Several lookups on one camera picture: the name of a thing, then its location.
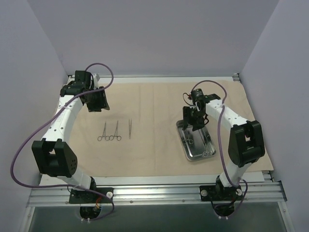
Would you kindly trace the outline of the steel needle holder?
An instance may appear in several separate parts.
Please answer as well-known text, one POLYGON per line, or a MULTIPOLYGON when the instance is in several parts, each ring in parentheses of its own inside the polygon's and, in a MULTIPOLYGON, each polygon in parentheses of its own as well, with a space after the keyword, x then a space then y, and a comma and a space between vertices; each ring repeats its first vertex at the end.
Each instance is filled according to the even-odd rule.
POLYGON ((208 139, 207 139, 207 136, 203 135, 203 144, 204 144, 204 147, 205 147, 205 151, 203 152, 203 156, 204 157, 207 157, 208 154, 209 154, 209 149, 208 149, 208 139))

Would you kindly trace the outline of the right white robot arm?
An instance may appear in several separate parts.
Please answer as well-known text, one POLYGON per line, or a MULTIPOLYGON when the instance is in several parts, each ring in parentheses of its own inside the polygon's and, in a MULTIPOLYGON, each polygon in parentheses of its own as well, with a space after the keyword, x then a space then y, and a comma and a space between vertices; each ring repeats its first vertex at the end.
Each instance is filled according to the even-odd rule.
POLYGON ((210 116, 217 120, 219 153, 223 155, 221 128, 229 131, 229 163, 221 157, 223 172, 216 179, 214 193, 219 199, 226 199, 232 188, 238 188, 247 169, 265 155, 265 145, 261 124, 249 121, 225 105, 225 99, 216 94, 205 95, 202 89, 194 89, 189 95, 190 106, 183 107, 183 128, 193 131, 205 127, 210 116))

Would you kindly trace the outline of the steel hemostat forceps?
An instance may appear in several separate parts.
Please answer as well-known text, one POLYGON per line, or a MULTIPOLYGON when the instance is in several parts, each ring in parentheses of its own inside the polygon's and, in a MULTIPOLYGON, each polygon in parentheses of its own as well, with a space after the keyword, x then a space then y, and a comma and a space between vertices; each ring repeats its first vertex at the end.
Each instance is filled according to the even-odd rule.
POLYGON ((111 135, 109 137, 110 141, 113 141, 113 140, 121 141, 122 140, 122 137, 118 134, 118 128, 119 128, 119 121, 117 121, 117 123, 116 123, 114 135, 111 135))
POLYGON ((107 123, 105 122, 102 135, 97 137, 97 140, 99 142, 101 142, 103 140, 105 140, 105 141, 109 141, 110 140, 110 137, 106 135, 106 128, 107 128, 107 123))

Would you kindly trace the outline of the metal instrument tray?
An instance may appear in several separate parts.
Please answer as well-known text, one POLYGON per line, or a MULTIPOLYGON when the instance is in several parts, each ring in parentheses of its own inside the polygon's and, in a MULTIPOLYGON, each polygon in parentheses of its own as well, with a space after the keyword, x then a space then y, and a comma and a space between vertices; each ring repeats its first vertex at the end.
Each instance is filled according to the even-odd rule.
POLYGON ((186 158, 190 162, 196 162, 196 161, 200 161, 204 159, 209 159, 215 156, 216 148, 215 148, 215 145, 211 139, 211 136, 206 126, 204 126, 204 128, 197 130, 197 131, 192 131, 192 126, 189 126, 187 128, 187 130, 189 130, 193 136, 193 139, 194 139, 193 145, 188 145, 186 143, 183 143, 183 120, 177 121, 176 127, 178 131, 178 135, 180 137, 180 141, 182 142, 182 145, 183 145, 186 158), (207 157, 203 156, 203 152, 205 151, 205 147, 203 144, 203 137, 202 137, 203 135, 207 136, 207 139, 208 139, 209 154, 207 157))

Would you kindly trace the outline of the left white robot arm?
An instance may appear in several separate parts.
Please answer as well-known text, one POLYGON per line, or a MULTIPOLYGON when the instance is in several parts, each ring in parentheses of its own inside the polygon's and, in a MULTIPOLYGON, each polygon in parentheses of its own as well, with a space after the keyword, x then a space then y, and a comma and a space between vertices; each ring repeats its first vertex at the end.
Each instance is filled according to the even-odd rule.
POLYGON ((78 166, 77 156, 68 142, 78 113, 84 105, 89 112, 109 110, 106 94, 99 86, 100 76, 88 71, 76 71, 74 78, 60 91, 55 118, 31 149, 40 173, 56 177, 73 188, 82 187, 80 197, 87 203, 97 198, 94 178, 78 166))

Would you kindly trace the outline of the steel tweezers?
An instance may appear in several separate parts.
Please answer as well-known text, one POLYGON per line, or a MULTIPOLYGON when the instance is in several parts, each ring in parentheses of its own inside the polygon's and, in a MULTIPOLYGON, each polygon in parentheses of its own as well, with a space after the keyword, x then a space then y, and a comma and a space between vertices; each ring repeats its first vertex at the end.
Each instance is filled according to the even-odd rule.
POLYGON ((128 120, 128 131, 129 131, 129 139, 131 139, 131 133, 132 133, 132 119, 131 118, 128 120))

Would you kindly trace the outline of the steel surgical scissors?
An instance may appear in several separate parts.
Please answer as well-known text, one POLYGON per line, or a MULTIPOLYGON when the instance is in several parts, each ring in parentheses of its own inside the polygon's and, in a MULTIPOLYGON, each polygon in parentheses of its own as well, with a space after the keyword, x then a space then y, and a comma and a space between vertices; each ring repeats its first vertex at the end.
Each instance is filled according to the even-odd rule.
POLYGON ((183 143, 186 143, 188 145, 193 145, 194 144, 194 139, 189 130, 184 130, 183 131, 183 143))

